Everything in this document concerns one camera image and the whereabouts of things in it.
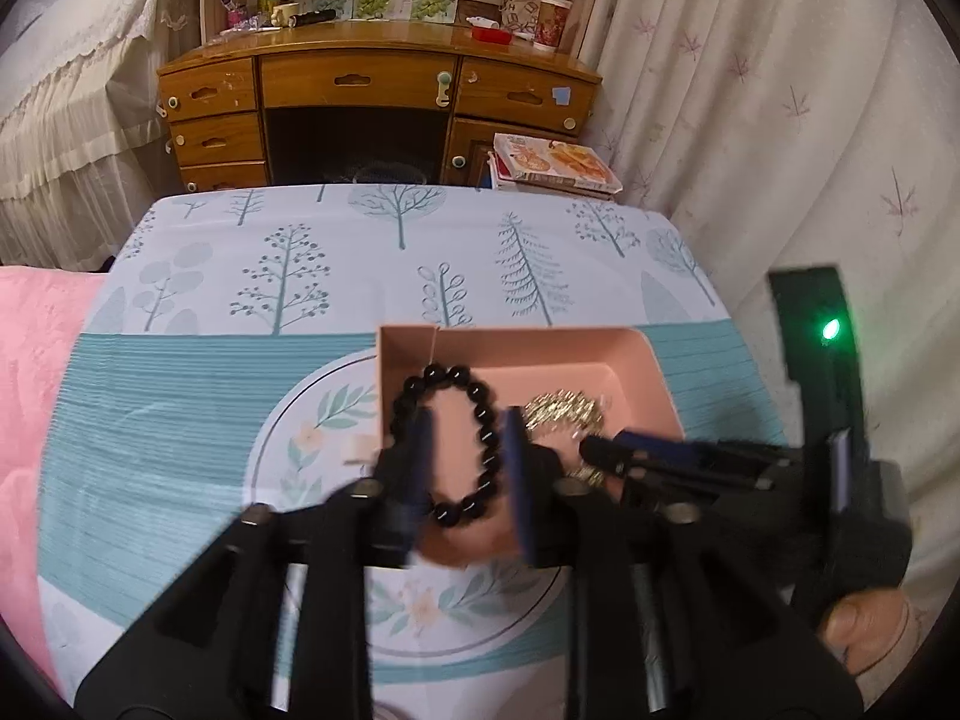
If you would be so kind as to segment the right hand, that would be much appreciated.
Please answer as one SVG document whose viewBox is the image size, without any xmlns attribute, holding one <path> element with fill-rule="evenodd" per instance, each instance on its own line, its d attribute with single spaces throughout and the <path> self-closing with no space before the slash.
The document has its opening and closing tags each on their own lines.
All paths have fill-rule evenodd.
<svg viewBox="0 0 960 720">
<path fill-rule="evenodd" d="M 893 681 L 929 632 L 928 617 L 901 589 L 857 592 L 838 601 L 818 629 L 854 678 Z"/>
</svg>

